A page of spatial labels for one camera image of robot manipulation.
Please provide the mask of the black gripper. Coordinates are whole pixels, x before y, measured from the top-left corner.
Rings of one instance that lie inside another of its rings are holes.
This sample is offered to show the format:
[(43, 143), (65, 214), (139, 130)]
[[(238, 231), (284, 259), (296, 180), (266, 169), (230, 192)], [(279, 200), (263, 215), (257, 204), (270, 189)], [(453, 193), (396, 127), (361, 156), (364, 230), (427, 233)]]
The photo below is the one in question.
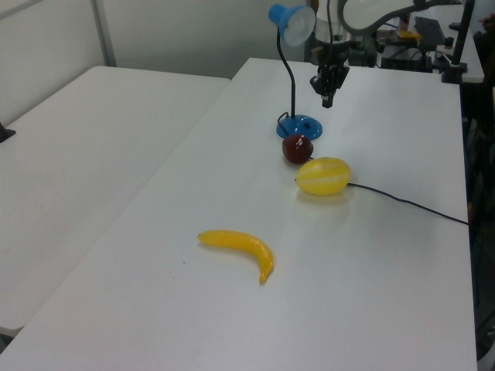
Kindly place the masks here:
[(329, 95), (321, 77), (314, 76), (309, 81), (314, 91), (321, 97), (324, 108), (333, 106), (336, 92), (347, 78), (349, 67), (345, 63), (349, 56), (349, 49), (349, 42), (330, 44), (316, 41), (316, 44), (311, 47), (311, 62), (317, 65), (317, 74), (330, 73)]

